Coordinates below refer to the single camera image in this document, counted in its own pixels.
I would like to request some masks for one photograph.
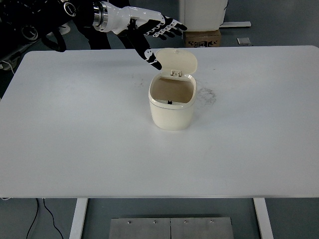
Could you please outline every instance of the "cable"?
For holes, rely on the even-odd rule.
[[[8,62],[6,62],[6,61],[2,61],[2,62],[5,62],[5,63],[7,63],[8,65],[10,65],[11,71],[12,71],[12,73],[13,73],[13,75],[14,75],[14,71],[13,71],[13,68],[12,68],[11,64],[8,63]]]
[[[34,217],[34,219],[33,219],[32,224],[31,224],[31,226],[30,226],[30,228],[29,228],[29,230],[28,230],[28,233],[27,233],[27,235],[26,235],[26,239],[28,238],[29,232],[30,232],[30,230],[31,230],[31,228],[32,228],[32,226],[33,226],[33,223],[34,223],[34,221],[35,221],[35,219],[36,219],[36,216],[38,216],[38,211],[39,211],[39,202],[38,202],[38,199],[36,198],[36,214],[35,214],[35,217]]]
[[[64,239],[64,237],[63,237],[62,233],[60,232],[60,230],[55,226],[54,216],[53,216],[53,214],[51,213],[51,211],[46,207],[44,199],[43,199],[43,204],[44,204],[44,207],[46,208],[46,210],[48,210],[48,212],[50,212],[50,214],[51,214],[51,216],[52,216],[54,228],[57,229],[57,231],[60,233],[62,239]]]

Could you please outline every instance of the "white robotic hand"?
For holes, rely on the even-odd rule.
[[[187,30],[179,21],[163,16],[160,12],[131,6],[119,8],[105,1],[94,5],[93,26],[101,32],[112,31],[119,36],[126,36],[137,53],[158,70],[161,64],[144,35],[166,40],[164,34],[174,37],[173,33],[182,35],[181,31]]]
[[[94,28],[98,31],[126,35],[130,25],[144,35],[160,37],[182,35],[187,28],[179,21],[163,16],[160,12],[139,7],[116,7],[109,2],[100,1],[94,6]]]

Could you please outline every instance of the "gray floor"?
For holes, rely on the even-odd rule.
[[[131,0],[131,4],[178,18],[177,0]],[[254,46],[314,45],[319,47],[319,1],[309,0],[229,0],[225,21],[250,21],[249,28],[221,29],[222,47],[238,46],[237,38],[249,37]],[[123,48],[116,36],[109,35],[114,49]],[[86,39],[74,28],[65,35],[69,50],[89,49]],[[180,38],[148,38],[152,48],[182,47]],[[31,50],[47,50],[41,42]],[[0,71],[0,97],[12,79]],[[64,238],[70,234],[75,199],[47,199],[55,223]],[[319,199],[267,199],[275,239],[318,239]],[[0,238],[25,238],[36,212],[35,199],[0,200]],[[29,238],[57,239],[52,218],[40,204],[38,219]],[[108,238],[111,217],[230,216],[236,239],[260,238],[251,199],[91,199],[83,238]]]

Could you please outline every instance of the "black cable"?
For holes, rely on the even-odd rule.
[[[53,214],[51,213],[51,211],[46,207],[44,199],[43,199],[43,204],[44,204],[44,207],[46,208],[46,210],[47,210],[48,212],[50,212],[50,214],[51,214],[51,216],[52,216],[54,228],[57,229],[57,231],[60,233],[62,239],[64,239],[64,237],[63,237],[62,233],[60,232],[60,230],[55,226],[54,216],[53,216]]]
[[[35,214],[35,217],[34,217],[34,219],[33,219],[32,224],[31,224],[31,226],[30,226],[30,228],[29,228],[29,230],[28,230],[28,233],[27,233],[27,235],[26,235],[26,239],[28,238],[29,232],[30,232],[30,230],[31,230],[31,228],[32,228],[32,226],[33,226],[33,223],[35,222],[36,216],[38,216],[38,211],[39,211],[39,202],[38,202],[38,199],[36,198],[36,214]]]

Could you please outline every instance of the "small trash can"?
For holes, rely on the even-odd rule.
[[[187,128],[192,120],[197,95],[197,59],[189,51],[161,49],[156,58],[162,65],[150,85],[149,100],[154,123],[166,130]]]

